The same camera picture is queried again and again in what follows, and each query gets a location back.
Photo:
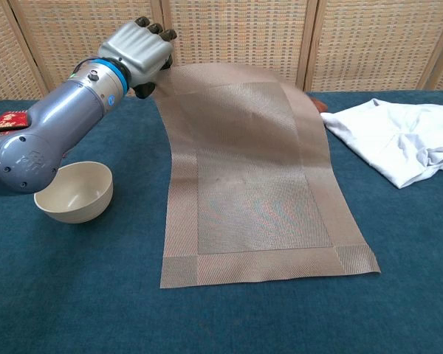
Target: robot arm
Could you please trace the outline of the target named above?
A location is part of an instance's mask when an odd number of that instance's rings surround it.
[[[124,24],[83,60],[70,78],[27,112],[29,127],[0,136],[0,194],[38,192],[54,179],[65,152],[133,88],[154,90],[157,72],[171,65],[176,33],[147,18]]]

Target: robotic hand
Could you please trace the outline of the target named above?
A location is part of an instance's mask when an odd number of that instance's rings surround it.
[[[0,194],[38,192],[54,179],[63,155],[133,88],[146,98],[159,70],[172,64],[173,29],[128,22],[80,62],[69,79],[27,112],[28,128],[0,136]]]

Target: silver robotic hand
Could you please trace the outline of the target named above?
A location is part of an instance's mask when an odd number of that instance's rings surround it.
[[[145,17],[128,22],[102,43],[98,56],[80,62],[69,79],[27,112],[28,128],[0,136],[0,195],[38,192],[54,179],[63,155],[132,88],[139,98],[172,64],[170,43]]]

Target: white cloth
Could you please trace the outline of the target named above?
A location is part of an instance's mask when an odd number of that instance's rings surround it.
[[[443,105],[372,99],[321,116],[332,133],[397,188],[443,170]]]

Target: bowl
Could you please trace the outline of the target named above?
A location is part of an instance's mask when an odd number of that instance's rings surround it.
[[[35,193],[35,204],[57,221],[85,223],[100,215],[112,196],[110,169],[85,161],[61,167],[51,184]]]

